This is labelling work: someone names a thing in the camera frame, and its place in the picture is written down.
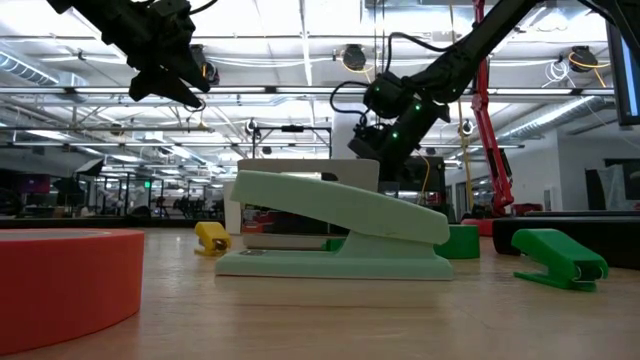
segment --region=ceiling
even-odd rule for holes
[[[194,8],[205,2],[191,1]],[[435,46],[444,47],[450,43],[452,23],[449,8],[445,6],[448,2],[436,2],[442,3],[441,6],[423,6],[417,0],[389,0],[385,5],[384,16],[382,6],[377,5],[374,9],[373,3],[374,1],[369,0],[364,3],[360,0],[278,0],[276,6],[274,1],[268,0],[220,0],[209,10],[193,17],[197,30],[192,43],[205,46],[209,61],[215,64],[220,73],[220,86],[303,87],[335,86],[345,80],[370,80],[374,77],[376,64],[382,65],[382,53],[388,52],[383,35],[393,31],[422,36]],[[453,28],[456,36],[461,37],[471,29],[472,1],[456,0],[453,3]],[[593,73],[571,73],[574,84],[570,84],[566,78],[557,82],[549,80],[553,78],[553,74],[550,74],[551,64],[560,54],[566,56],[574,45],[589,46],[602,62],[607,62],[609,56],[605,22],[598,15],[581,7],[577,1],[558,1],[558,4],[560,7],[556,9],[534,10],[528,19],[535,21],[521,23],[521,31],[512,33],[508,41],[496,49],[491,58],[490,87],[600,86]],[[362,46],[369,72],[354,73],[343,65],[341,52],[347,44]],[[58,15],[45,0],[0,2],[0,46],[0,52],[8,49],[7,51],[20,56],[26,63],[45,72],[76,74],[91,87],[126,87],[136,74],[124,63],[122,53],[99,41],[99,34],[87,26],[77,13]],[[437,56],[438,54],[410,42],[394,40],[391,69],[399,76],[411,75],[426,68]],[[605,79],[608,79],[608,71],[608,68],[602,69]],[[34,84],[0,71],[0,86]],[[85,98],[88,101],[83,104],[44,94],[12,95],[12,98],[25,106],[35,106],[50,114],[50,119],[45,119],[44,115],[34,118],[38,121],[46,120],[43,125],[68,125],[73,119],[81,119],[81,126],[87,127],[111,126],[113,123],[128,127],[182,127],[183,130],[179,132],[165,131],[154,135],[168,143],[250,142],[244,130],[250,119],[260,126],[298,124],[318,127],[331,127],[334,120],[334,112],[328,104],[327,96],[313,94],[242,94],[240,97],[237,94],[208,95],[207,101],[211,101],[210,104],[213,105],[195,114],[182,107],[166,103],[162,105],[158,98],[155,103],[146,103],[147,106],[144,102],[131,104],[130,99],[122,94],[91,95]],[[489,113],[494,127],[501,128],[550,100],[558,101],[549,97],[514,99],[496,96],[492,98]],[[358,102],[359,97],[339,96],[336,101]],[[451,116],[456,121],[459,117],[473,118],[468,97],[462,102],[461,113],[458,112],[457,105],[451,106],[451,109]],[[15,110],[15,107],[10,107],[9,110]],[[3,119],[3,123],[9,125],[11,120]],[[210,131],[185,130],[199,124],[207,126]],[[33,135],[24,134],[23,138],[29,141],[52,140]],[[135,138],[130,132],[119,137],[109,133],[77,135],[70,136],[101,141],[144,141],[144,136],[138,135]],[[318,134],[312,132],[292,134],[274,131],[264,140],[265,144],[315,145],[297,149],[274,148],[272,154],[261,156],[327,158],[329,151],[318,137]],[[456,139],[456,126],[438,122],[427,134],[425,142],[452,143]],[[249,149],[193,147],[186,150],[194,157],[214,165],[221,162],[232,165],[245,156],[243,153]],[[152,148],[136,150],[138,151],[141,156],[146,155],[142,157],[147,160],[159,163],[167,161],[154,157],[157,154],[153,153]]]

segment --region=cable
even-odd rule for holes
[[[200,104],[202,104],[202,105],[200,105],[200,107],[192,108],[192,107],[187,106],[187,105],[182,105],[182,107],[183,107],[186,111],[190,112],[191,114],[201,113],[201,112],[203,112],[203,111],[204,111],[204,109],[206,109],[206,108],[207,108],[207,103],[206,103],[204,100],[202,100],[202,99],[198,99],[198,100],[200,101]]]
[[[569,65],[564,61],[551,63],[545,67],[544,74],[549,82],[542,85],[542,88],[546,88],[553,83],[558,83],[566,79],[567,76],[569,76]]]
[[[453,0],[449,0],[449,16],[451,18],[451,45],[452,47],[456,43],[456,31],[454,26],[454,15],[453,15]],[[467,201],[469,203],[469,207],[473,209],[473,192],[471,186],[471,164],[469,161],[469,152],[467,151],[469,147],[469,138],[466,137],[462,132],[462,100],[458,99],[458,116],[459,116],[459,126],[458,126],[458,135],[460,136],[460,146],[462,147],[462,159],[464,161],[465,173],[466,173],[466,190],[467,190]]]
[[[358,115],[360,115],[360,125],[365,125],[366,124],[366,120],[367,120],[367,114],[369,113],[369,111],[371,109],[367,108],[367,110],[365,110],[364,112],[363,111],[358,111],[358,110],[341,110],[341,109],[338,109],[335,106],[335,104],[333,103],[333,98],[338,93],[338,90],[340,90],[341,88],[345,87],[346,85],[358,85],[358,86],[362,86],[362,87],[365,87],[365,88],[369,87],[369,84],[365,84],[363,82],[345,81],[345,82],[341,83],[340,85],[336,86],[335,89],[333,89],[333,92],[331,93],[331,96],[329,97],[329,105],[331,106],[333,111],[335,111],[337,113],[341,113],[341,114],[358,114]]]
[[[429,181],[429,174],[431,173],[431,164],[429,164],[429,160],[427,160],[426,157],[422,156],[422,154],[420,154],[419,151],[416,151],[416,152],[418,153],[418,155],[420,155],[422,160],[424,160],[424,162],[427,164],[427,175],[424,177],[424,182],[422,183],[422,191],[420,191],[420,196],[416,201],[416,204],[420,205],[420,199],[424,198],[424,191],[427,188],[427,181]]]
[[[389,55],[387,55],[387,66],[385,67],[385,72],[389,71],[389,68],[391,68],[391,59],[393,59],[393,55],[392,55],[392,53],[393,53],[393,48],[392,48],[393,41],[392,40],[393,40],[394,37],[401,37],[401,38],[407,39],[407,40],[411,41],[414,44],[420,45],[423,48],[426,48],[426,49],[434,51],[434,52],[446,52],[446,51],[449,51],[454,45],[454,44],[451,44],[451,45],[447,46],[446,48],[439,48],[439,47],[427,44],[424,41],[420,41],[417,38],[415,38],[413,36],[410,36],[410,35],[407,35],[405,33],[392,32],[391,34],[389,34],[389,38],[388,38],[387,47],[389,48]]]
[[[593,72],[596,73],[596,77],[598,78],[598,80],[600,80],[600,84],[602,85],[602,87],[606,88],[607,84],[605,84],[604,80],[602,79],[602,75],[600,75],[600,72],[598,71],[598,69],[593,69]]]
[[[605,67],[609,67],[611,65],[611,63],[607,63],[607,64],[603,64],[603,65],[587,65],[587,64],[583,64],[580,62],[577,62],[576,60],[573,60],[573,55],[575,55],[576,53],[572,52],[571,54],[569,54],[569,61],[571,61],[572,63],[578,65],[578,66],[582,66],[583,68],[587,68],[587,69],[602,69]]]
[[[189,15],[195,15],[197,13],[201,13],[201,12],[207,10],[208,8],[212,7],[213,5],[215,5],[215,3],[217,3],[217,2],[218,2],[218,0],[211,0],[208,3],[200,6],[199,8],[189,11]]]

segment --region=light fixture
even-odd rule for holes
[[[235,179],[237,174],[220,174],[216,176],[216,179]]]
[[[126,88],[126,87],[77,87],[74,90],[77,94],[105,94],[105,95],[129,94],[129,88]]]
[[[267,92],[266,88],[260,86],[254,86],[254,87],[235,87],[235,86],[216,86],[216,87],[212,87],[209,90],[209,94],[236,94],[236,93],[244,93],[244,94],[248,94],[248,93],[255,93],[255,94],[262,94]]]
[[[110,155],[112,158],[120,160],[120,161],[124,161],[124,162],[140,162],[142,161],[142,159],[135,157],[135,156],[129,156],[129,155]]]
[[[31,135],[37,135],[37,136],[42,136],[45,137],[47,139],[52,139],[52,140],[68,140],[69,138],[57,131],[49,131],[49,130],[30,130],[27,131],[27,133],[31,134]]]
[[[569,95],[573,89],[496,89],[496,95]]]
[[[82,149],[83,151],[85,151],[85,152],[88,152],[89,154],[92,154],[92,155],[99,155],[99,156],[104,155],[104,154],[102,154],[100,151],[96,151],[96,150],[89,149],[89,148],[86,148],[86,147],[83,147],[83,148],[81,148],[81,149]]]
[[[118,147],[120,144],[118,143],[71,143],[70,146],[77,147]]]
[[[187,150],[185,150],[184,148],[180,147],[180,146],[172,146],[169,151],[171,151],[172,153],[180,156],[181,158],[184,159],[190,159],[191,158],[191,153],[189,153]]]
[[[279,86],[276,88],[276,92],[278,94],[292,94],[292,95],[305,95],[305,94],[323,94],[323,95],[331,95],[331,93],[335,90],[334,87],[289,87],[289,86]],[[362,87],[343,87],[338,90],[336,94],[357,94],[364,95],[366,88]]]

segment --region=wall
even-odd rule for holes
[[[563,210],[557,132],[550,131],[544,134],[543,139],[525,141],[524,145],[525,148],[521,150],[507,150],[507,158],[513,172],[511,191],[515,203],[544,204],[544,192],[549,189],[552,192],[551,209]],[[488,173],[485,163],[472,164],[472,179],[487,176]],[[464,182],[466,181],[465,172],[449,171],[446,181],[447,185]]]
[[[626,137],[640,144],[640,137]],[[640,158],[640,147],[634,147],[615,133],[604,137],[567,136],[558,141],[564,210],[588,210],[586,169],[604,168],[604,159]]]

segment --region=table surface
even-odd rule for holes
[[[190,230],[149,230],[142,309],[22,359],[638,359],[640,272],[597,293],[513,277],[526,258],[454,261],[450,282],[214,276]]]

